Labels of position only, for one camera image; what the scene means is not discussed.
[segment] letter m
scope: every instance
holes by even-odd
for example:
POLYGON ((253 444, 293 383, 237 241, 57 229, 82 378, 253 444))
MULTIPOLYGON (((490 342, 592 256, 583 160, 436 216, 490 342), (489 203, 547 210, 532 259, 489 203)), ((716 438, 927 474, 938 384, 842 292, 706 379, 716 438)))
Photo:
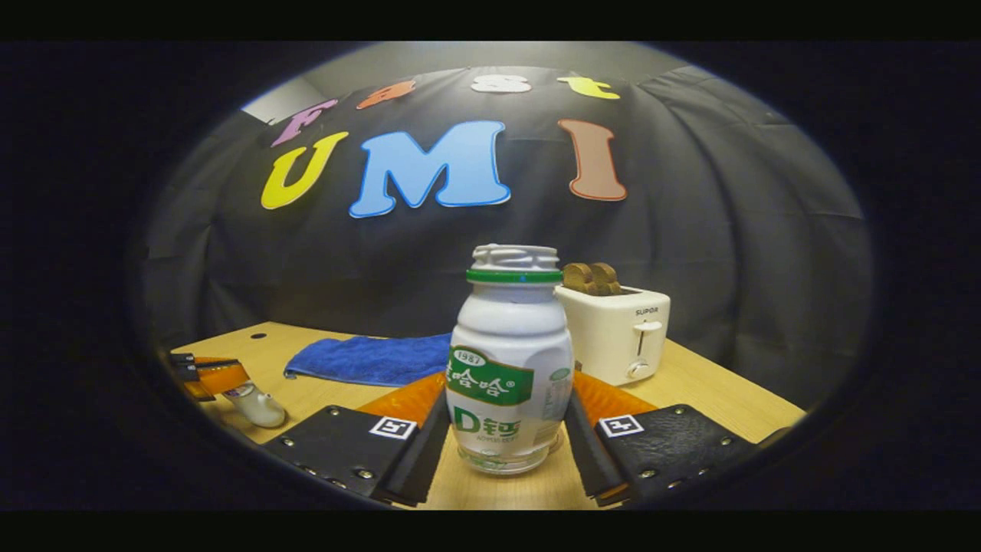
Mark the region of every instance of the letter m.
POLYGON ((348 212, 354 218, 384 215, 395 209, 388 195, 388 177, 412 208, 426 200, 443 169, 446 184, 436 194, 445 207, 494 205, 511 197, 497 179, 494 139, 504 130, 498 121, 460 123, 446 132, 427 153, 406 133, 391 133, 366 140, 368 152, 361 196, 348 212))

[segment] black fabric backdrop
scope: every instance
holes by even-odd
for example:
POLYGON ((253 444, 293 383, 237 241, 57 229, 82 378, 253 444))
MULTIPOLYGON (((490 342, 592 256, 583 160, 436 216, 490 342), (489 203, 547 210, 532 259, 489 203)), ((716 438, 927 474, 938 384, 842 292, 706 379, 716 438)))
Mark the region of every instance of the black fabric backdrop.
MULTIPOLYGON (((236 114, 201 142, 163 190, 143 263, 156 333, 177 347, 265 320, 416 337, 448 332, 470 292, 474 246, 558 248, 563 262, 604 261, 626 285, 672 299, 668 337, 802 408, 852 366, 871 308, 868 229, 834 163, 779 113, 694 67, 630 84, 618 100, 572 91, 562 70, 484 67, 409 76, 338 98, 301 134, 270 147, 268 127, 236 114), (520 75, 533 89, 470 89, 480 75, 520 75), (356 110, 376 89, 416 81, 396 100, 356 110), (606 127, 622 201, 569 192, 575 150, 560 119, 606 127), (368 153, 406 132, 429 150, 454 125, 501 121, 499 205, 419 208, 395 193, 383 216, 354 219, 368 153), (291 205, 259 201, 273 162, 347 131, 317 184, 291 205)), ((289 173, 294 182, 310 151, 289 173)))

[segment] white toaster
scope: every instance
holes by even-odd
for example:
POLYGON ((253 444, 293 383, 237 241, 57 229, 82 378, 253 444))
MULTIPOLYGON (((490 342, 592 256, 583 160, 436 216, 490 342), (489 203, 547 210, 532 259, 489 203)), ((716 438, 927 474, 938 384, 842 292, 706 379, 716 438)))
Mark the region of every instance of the white toaster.
POLYGON ((671 298, 621 286, 622 295, 597 297, 563 286, 576 369, 611 385, 651 377, 661 362, 671 298))

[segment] bottle label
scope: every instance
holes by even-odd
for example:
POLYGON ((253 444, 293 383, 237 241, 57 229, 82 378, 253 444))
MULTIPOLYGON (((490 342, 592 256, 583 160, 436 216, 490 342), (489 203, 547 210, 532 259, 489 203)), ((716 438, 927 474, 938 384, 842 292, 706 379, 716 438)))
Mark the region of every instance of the bottle label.
POLYGON ((535 371, 489 360, 469 347, 454 347, 446 365, 446 386, 464 397, 513 407, 532 398, 535 371))

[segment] bottle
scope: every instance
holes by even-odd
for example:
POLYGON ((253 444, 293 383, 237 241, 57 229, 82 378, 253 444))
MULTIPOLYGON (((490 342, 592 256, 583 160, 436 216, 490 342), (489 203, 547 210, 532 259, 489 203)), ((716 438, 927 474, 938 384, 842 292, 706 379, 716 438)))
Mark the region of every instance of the bottle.
POLYGON ((471 467, 522 473, 544 462, 572 393, 562 272, 554 248, 490 244, 474 259, 446 366, 450 422, 471 467))
POLYGON ((222 393, 242 415, 259 427, 279 427, 286 410, 269 393, 263 393, 252 380, 222 393))

